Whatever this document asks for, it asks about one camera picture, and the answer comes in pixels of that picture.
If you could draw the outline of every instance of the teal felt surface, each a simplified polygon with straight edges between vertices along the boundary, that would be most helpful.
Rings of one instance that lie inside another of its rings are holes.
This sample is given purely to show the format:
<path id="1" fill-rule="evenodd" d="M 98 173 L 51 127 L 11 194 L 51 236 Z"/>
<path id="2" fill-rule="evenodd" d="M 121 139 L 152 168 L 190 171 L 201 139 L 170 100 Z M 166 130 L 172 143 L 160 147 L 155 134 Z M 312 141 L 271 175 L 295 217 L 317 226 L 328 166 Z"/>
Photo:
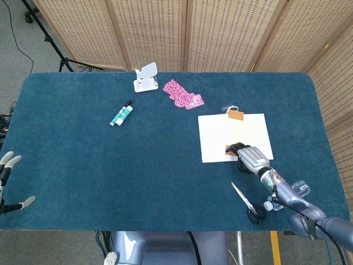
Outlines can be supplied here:
<path id="1" fill-rule="evenodd" d="M 328 216 L 349 219 L 311 79 L 302 73 L 159 73 L 159 89 L 135 93 L 134 73 L 41 73 L 23 84 L 1 155 L 22 155 L 6 186 L 0 229 L 290 230 L 284 209 L 253 225 L 233 181 L 254 204 L 269 195 L 234 162 L 201 162 L 197 116 L 239 106 L 264 113 L 271 165 Z M 205 105 L 186 110 L 162 91 L 175 79 Z M 109 125 L 132 99 L 121 127 Z"/>

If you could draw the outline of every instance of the cardboard tag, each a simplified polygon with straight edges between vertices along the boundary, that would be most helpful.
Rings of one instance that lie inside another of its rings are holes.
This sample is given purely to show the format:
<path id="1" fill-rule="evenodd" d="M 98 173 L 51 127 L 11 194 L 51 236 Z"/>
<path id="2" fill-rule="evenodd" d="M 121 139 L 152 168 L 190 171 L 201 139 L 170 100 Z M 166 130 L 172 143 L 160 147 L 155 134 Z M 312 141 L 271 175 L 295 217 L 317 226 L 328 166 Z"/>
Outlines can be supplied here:
<path id="1" fill-rule="evenodd" d="M 229 156 L 236 156 L 238 157 L 235 153 L 233 153 L 232 151 L 229 151 L 229 152 L 226 152 L 226 155 L 229 155 Z"/>
<path id="2" fill-rule="evenodd" d="M 244 120 L 244 113 L 230 109 L 228 112 L 228 117 L 235 120 Z"/>

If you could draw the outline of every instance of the gray carpet floor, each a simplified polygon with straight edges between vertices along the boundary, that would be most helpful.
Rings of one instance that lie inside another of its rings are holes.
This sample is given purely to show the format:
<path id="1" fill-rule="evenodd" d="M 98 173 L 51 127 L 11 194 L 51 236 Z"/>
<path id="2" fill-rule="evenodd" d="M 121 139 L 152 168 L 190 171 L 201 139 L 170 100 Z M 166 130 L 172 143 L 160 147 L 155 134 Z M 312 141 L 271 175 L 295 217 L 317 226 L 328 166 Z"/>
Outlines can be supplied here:
<path id="1" fill-rule="evenodd" d="M 38 25 L 24 20 L 24 5 L 20 0 L 6 0 L 12 11 L 12 21 L 19 47 L 34 60 L 33 73 L 57 72 L 60 59 Z M 60 50 L 67 52 L 56 40 L 43 17 L 39 19 Z M 31 62 L 15 46 L 8 10 L 0 1 L 0 113 L 7 114 L 17 100 L 23 81 L 28 77 Z M 71 64 L 74 70 L 81 70 Z M 245 264 L 273 264 L 270 233 L 243 232 Z M 235 233 L 228 234 L 229 247 L 237 256 Z M 324 241 L 284 236 L 279 232 L 282 264 L 329 264 Z M 334 264 L 340 264 L 337 250 L 331 246 Z M 103 264 L 103 256 L 92 231 L 0 231 L 0 265 L 3 264 Z"/>

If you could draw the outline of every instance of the metal pole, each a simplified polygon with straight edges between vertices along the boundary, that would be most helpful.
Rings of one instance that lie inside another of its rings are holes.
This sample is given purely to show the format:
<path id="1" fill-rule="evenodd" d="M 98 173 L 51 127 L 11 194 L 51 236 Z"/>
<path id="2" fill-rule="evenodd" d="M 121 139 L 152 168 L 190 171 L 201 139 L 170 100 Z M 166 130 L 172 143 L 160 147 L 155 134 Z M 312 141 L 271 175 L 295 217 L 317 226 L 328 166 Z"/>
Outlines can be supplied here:
<path id="1" fill-rule="evenodd" d="M 237 231 L 237 251 L 238 251 L 238 265 L 244 265 L 242 233 Z"/>

